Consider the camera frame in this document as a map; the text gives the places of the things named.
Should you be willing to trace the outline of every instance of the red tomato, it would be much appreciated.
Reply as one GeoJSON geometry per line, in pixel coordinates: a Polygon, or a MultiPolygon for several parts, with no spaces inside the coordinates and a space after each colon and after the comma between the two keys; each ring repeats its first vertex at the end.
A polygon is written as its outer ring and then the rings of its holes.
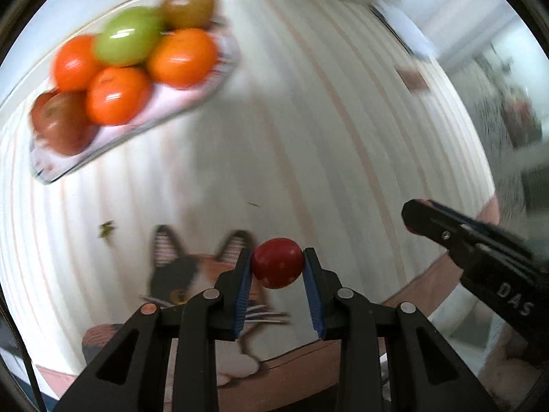
{"type": "Polygon", "coordinates": [[[103,68],[92,53],[93,40],[93,35],[78,35],[57,53],[51,71],[61,91],[85,91],[103,68]]]}
{"type": "Polygon", "coordinates": [[[141,68],[109,66],[90,84],[87,110],[99,125],[123,125],[145,108],[153,95],[153,83],[141,68]]]}
{"type": "Polygon", "coordinates": [[[36,98],[35,103],[32,106],[31,124],[38,137],[42,136],[42,133],[49,125],[48,118],[44,116],[44,105],[57,94],[59,94],[59,88],[54,88],[53,90],[42,93],[36,98]]]}
{"type": "Polygon", "coordinates": [[[252,273],[265,288],[284,288],[294,282],[305,266],[299,245],[289,238],[273,238],[252,253],[252,273]]]}

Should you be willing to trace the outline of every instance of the calico cat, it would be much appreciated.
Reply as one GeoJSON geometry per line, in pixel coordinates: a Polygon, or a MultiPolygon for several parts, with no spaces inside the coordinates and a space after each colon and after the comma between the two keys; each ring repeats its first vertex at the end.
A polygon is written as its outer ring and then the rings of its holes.
{"type": "MultiPolygon", "coordinates": [[[[219,274],[234,269],[244,248],[253,249],[255,241],[247,231],[232,231],[223,240],[214,255],[189,254],[167,225],[156,228],[152,246],[153,273],[149,283],[149,296],[144,301],[154,301],[162,307],[185,304],[191,297],[212,288],[219,274]]],[[[252,280],[244,329],[235,342],[216,341],[216,369],[218,386],[234,378],[244,378],[259,370],[255,358],[246,354],[246,343],[262,324],[289,323],[287,315],[269,310],[262,286],[252,280]]],[[[89,329],[82,340],[86,362],[105,346],[122,324],[103,324],[89,329]]],[[[174,369],[177,340],[172,342],[166,397],[171,395],[170,373],[174,369]]]]}

